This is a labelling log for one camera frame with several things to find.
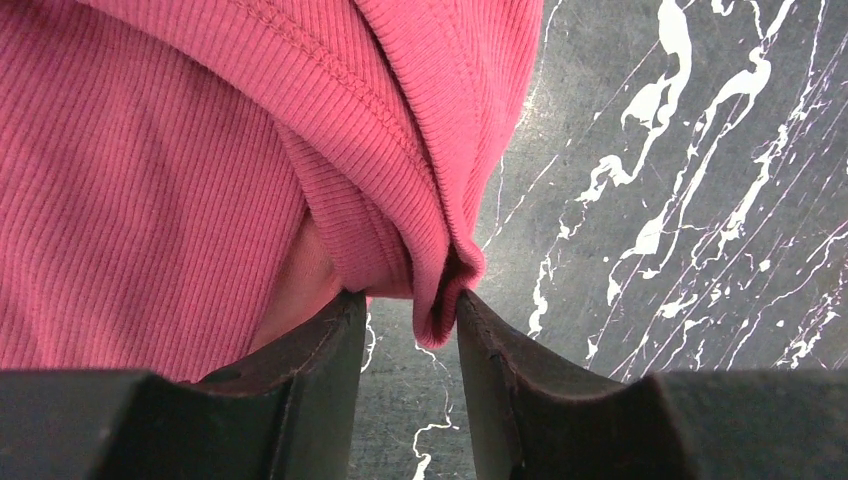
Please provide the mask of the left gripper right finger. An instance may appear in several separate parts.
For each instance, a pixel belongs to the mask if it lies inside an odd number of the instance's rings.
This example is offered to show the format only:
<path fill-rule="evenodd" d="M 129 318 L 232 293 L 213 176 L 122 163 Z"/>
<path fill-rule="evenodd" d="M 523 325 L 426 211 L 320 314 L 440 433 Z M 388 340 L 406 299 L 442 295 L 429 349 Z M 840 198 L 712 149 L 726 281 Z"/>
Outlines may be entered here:
<path fill-rule="evenodd" d="M 593 373 L 471 291 L 457 301 L 456 327 L 478 478 L 696 478 L 658 380 Z"/>

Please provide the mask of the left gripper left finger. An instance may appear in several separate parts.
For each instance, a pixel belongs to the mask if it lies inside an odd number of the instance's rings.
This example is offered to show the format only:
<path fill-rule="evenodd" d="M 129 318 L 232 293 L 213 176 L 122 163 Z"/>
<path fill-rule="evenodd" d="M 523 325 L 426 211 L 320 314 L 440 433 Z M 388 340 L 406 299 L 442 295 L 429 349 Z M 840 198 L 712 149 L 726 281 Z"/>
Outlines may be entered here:
<path fill-rule="evenodd" d="M 312 319 L 196 383 L 144 378 L 97 479 L 342 479 L 366 302 L 338 295 Z"/>

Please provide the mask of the maroon garment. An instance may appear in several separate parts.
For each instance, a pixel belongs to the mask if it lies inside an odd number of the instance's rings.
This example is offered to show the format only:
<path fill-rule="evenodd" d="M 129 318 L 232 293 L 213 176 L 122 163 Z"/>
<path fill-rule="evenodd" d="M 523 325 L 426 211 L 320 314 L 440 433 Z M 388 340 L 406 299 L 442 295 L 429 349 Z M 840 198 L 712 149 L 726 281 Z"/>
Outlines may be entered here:
<path fill-rule="evenodd" d="M 5 1 L 1 366 L 197 380 L 309 212 L 342 290 L 443 345 L 539 1 Z"/>

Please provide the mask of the coral pink t-shirt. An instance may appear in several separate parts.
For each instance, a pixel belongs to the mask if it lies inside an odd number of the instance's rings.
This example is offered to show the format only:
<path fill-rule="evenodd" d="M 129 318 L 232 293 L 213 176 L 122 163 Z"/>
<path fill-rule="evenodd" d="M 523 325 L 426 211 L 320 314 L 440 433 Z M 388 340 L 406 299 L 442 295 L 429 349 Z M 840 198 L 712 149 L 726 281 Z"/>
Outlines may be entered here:
<path fill-rule="evenodd" d="M 307 212 L 283 262 L 249 352 L 263 348 L 312 318 L 342 290 L 342 281 Z"/>

